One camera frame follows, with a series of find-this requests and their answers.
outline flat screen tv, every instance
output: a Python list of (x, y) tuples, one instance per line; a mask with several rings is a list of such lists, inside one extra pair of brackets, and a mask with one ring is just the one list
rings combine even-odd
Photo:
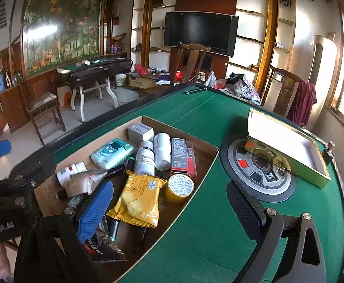
[(164, 45), (202, 44), (211, 52), (233, 56), (239, 17), (205, 12), (167, 12)]

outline open cardboard box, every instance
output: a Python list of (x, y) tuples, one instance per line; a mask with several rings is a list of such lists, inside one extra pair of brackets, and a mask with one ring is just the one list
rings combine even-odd
[[(71, 154), (69, 157), (58, 163), (56, 171), (80, 161), (84, 162), (87, 169), (97, 168), (96, 165), (91, 161), (90, 155), (114, 138), (119, 138), (129, 142), (135, 147), (136, 151), (138, 146), (129, 141), (127, 129), (130, 125), (139, 122), (152, 127), (155, 135), (160, 132), (164, 132), (169, 134), (171, 137), (183, 138), (189, 142), (193, 142), (194, 156), (197, 166), (197, 178), (193, 180), (195, 189), (189, 200), (182, 205), (176, 205), (167, 201), (165, 199), (166, 186), (161, 189), (159, 196), (159, 223), (157, 228), (147, 229), (147, 234), (144, 238), (143, 247), (141, 249), (135, 250), (132, 246), (133, 236), (137, 227), (122, 222), (119, 224), (116, 245), (124, 252), (127, 261), (107, 263), (100, 266), (104, 277), (108, 280), (108, 282), (114, 282), (124, 276), (125, 273), (129, 271), (145, 254), (147, 254), (147, 252), (163, 237), (171, 225), (184, 211), (188, 203), (193, 199), (195, 193), (201, 186), (206, 175), (211, 169), (212, 164), (218, 156), (217, 147), (174, 127), (166, 125), (165, 123), (161, 123), (146, 116), (140, 116), (102, 135), (93, 142), (82, 147), (80, 150)], [(116, 177), (112, 179), (112, 183), (115, 191), (113, 200), (108, 209), (111, 209), (116, 204), (125, 185), (125, 179), (122, 177)], [(60, 201), (56, 198), (56, 193), (61, 188), (62, 187), (56, 179), (56, 176), (53, 175), (37, 189), (35, 189), (34, 193), (37, 198), (39, 208), (44, 216), (59, 215), (65, 209), (67, 200)]]
[(312, 138), (260, 111), (249, 110), (245, 149), (320, 188), (331, 179)]

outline maroon cloth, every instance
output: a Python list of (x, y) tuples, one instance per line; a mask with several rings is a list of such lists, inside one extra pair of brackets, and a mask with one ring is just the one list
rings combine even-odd
[(286, 118), (297, 125), (308, 124), (312, 105), (316, 103), (315, 85), (301, 80)]

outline painting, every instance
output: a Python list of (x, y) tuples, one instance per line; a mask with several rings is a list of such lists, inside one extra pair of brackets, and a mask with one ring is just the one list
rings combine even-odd
[(101, 0), (30, 0), (24, 15), (27, 77), (99, 55)]

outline red button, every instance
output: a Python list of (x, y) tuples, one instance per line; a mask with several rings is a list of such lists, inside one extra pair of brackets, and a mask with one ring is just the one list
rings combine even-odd
[(248, 163), (245, 159), (240, 159), (240, 160), (238, 160), (238, 162), (239, 162), (239, 165), (241, 168), (248, 168), (249, 167)]

